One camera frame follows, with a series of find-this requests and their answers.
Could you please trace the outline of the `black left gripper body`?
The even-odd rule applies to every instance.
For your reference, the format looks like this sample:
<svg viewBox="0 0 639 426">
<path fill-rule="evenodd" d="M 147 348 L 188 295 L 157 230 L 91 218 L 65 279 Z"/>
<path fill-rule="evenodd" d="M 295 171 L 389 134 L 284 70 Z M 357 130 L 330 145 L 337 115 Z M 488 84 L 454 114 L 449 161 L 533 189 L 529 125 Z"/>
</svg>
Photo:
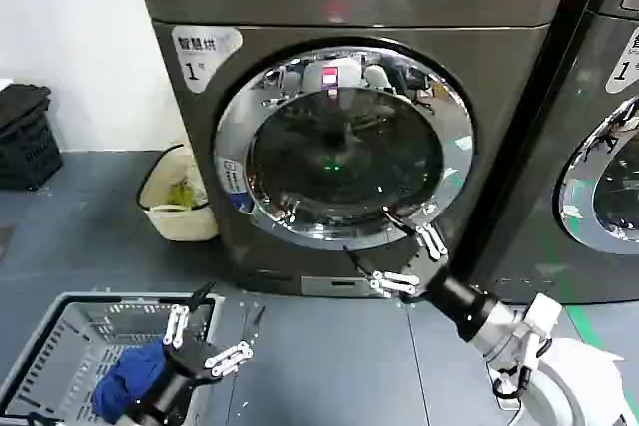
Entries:
<svg viewBox="0 0 639 426">
<path fill-rule="evenodd" d="M 164 365 L 150 388 L 125 409 L 123 425 L 181 425 L 196 388 L 216 382 L 205 366 L 221 349 L 212 343 L 186 340 L 179 349 L 163 347 Z"/>
</svg>

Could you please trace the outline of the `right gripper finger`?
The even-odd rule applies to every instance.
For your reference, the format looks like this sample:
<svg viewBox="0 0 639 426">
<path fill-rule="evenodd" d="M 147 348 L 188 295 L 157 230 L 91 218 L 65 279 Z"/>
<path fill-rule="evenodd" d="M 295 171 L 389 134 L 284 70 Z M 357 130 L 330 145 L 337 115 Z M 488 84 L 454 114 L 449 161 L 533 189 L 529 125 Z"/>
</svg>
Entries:
<svg viewBox="0 0 639 426">
<path fill-rule="evenodd" d="M 421 248 L 425 249 L 431 260 L 442 260 L 445 256 L 448 256 L 448 249 L 443 239 L 431 223 L 400 217 L 389 207 L 383 207 L 382 211 L 396 228 L 414 239 Z"/>
<path fill-rule="evenodd" d="M 356 252 L 346 246 L 342 249 L 355 269 L 365 278 L 368 286 L 381 297 L 417 295 L 417 288 L 420 286 L 420 278 L 417 275 L 372 270 L 364 265 L 363 259 Z"/>
</svg>

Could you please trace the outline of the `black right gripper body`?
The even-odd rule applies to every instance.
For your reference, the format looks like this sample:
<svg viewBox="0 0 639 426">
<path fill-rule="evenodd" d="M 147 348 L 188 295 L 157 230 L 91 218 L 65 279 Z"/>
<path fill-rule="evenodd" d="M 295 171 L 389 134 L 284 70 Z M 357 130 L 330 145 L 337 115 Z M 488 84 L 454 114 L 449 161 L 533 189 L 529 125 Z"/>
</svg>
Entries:
<svg viewBox="0 0 639 426">
<path fill-rule="evenodd" d="M 459 337 L 470 342 L 486 323 L 499 300 L 492 294 L 459 280 L 447 265 L 447 258 L 432 259 L 420 248 L 405 272 L 418 277 L 416 294 L 404 295 L 405 305 L 428 302 L 454 323 Z"/>
</svg>

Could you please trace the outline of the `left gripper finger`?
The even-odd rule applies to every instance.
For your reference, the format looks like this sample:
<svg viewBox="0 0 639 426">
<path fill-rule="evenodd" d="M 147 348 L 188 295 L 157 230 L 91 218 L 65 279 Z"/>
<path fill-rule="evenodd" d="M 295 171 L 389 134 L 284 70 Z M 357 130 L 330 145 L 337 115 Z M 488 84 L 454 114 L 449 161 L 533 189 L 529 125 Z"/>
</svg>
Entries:
<svg viewBox="0 0 639 426">
<path fill-rule="evenodd" d="M 173 348 L 183 346 L 184 332 L 188 326 L 190 315 L 204 303 L 213 288 L 214 284 L 207 282 L 194 291 L 183 303 L 171 306 L 163 337 L 164 346 L 172 346 Z"/>
<path fill-rule="evenodd" d="M 265 310 L 264 305 L 255 304 L 254 312 L 248 314 L 242 339 L 237 344 L 206 358 L 204 368 L 209 371 L 211 377 L 227 377 L 237 373 L 241 365 L 253 359 Z"/>
</svg>

